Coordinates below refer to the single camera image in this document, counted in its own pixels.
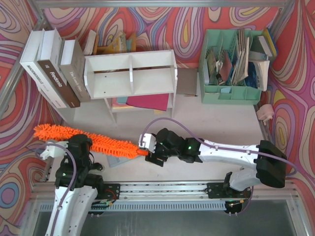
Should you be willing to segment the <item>blue beige scientific calculator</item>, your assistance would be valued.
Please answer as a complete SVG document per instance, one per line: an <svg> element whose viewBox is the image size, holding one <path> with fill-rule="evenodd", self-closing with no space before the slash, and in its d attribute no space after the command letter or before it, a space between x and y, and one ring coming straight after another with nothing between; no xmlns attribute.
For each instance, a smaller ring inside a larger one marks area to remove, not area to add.
<svg viewBox="0 0 315 236"><path fill-rule="evenodd" d="M110 168L117 167L117 166L119 166L121 164L124 164L124 163L130 161L130 159L128 159L128 158L114 157L114 156L108 156L107 160L108 160L108 164L109 164Z"/></svg>

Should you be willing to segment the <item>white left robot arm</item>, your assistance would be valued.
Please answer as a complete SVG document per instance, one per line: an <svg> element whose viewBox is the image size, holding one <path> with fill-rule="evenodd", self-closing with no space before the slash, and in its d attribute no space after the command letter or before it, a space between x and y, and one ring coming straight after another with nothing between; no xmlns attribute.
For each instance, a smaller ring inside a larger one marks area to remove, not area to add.
<svg viewBox="0 0 315 236"><path fill-rule="evenodd" d="M78 134L66 141L47 142L40 155L43 159L63 158L55 174L55 199L47 236L80 235L93 201L104 193L102 176L90 172L91 147L92 140Z"/></svg>

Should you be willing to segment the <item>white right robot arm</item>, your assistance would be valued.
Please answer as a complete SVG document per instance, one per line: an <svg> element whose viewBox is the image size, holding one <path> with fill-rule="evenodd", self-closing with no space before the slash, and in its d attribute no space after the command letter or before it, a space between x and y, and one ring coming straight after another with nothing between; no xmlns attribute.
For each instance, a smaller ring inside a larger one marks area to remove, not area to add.
<svg viewBox="0 0 315 236"><path fill-rule="evenodd" d="M287 156L267 140L258 145L227 145L196 137L182 138L164 128L157 134L141 135L138 145L148 152L147 162L161 167L168 158L175 156L190 164L221 162L239 165L243 169L227 173L223 185L239 192L259 184L273 188L285 186Z"/></svg>

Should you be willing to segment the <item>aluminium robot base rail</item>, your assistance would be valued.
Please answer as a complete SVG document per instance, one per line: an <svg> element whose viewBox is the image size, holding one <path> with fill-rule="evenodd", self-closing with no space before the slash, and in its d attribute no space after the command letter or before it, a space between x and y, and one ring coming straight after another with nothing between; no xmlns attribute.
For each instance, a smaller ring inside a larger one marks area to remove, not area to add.
<svg viewBox="0 0 315 236"><path fill-rule="evenodd" d="M287 182L283 189L257 185L240 193L219 192L220 183L206 181L108 182L104 195L97 197L88 213L128 211L224 211L241 212L256 201L284 202L293 207L300 199L295 185ZM40 211L52 211L55 186L52 182L37 183L33 198L40 201Z"/></svg>

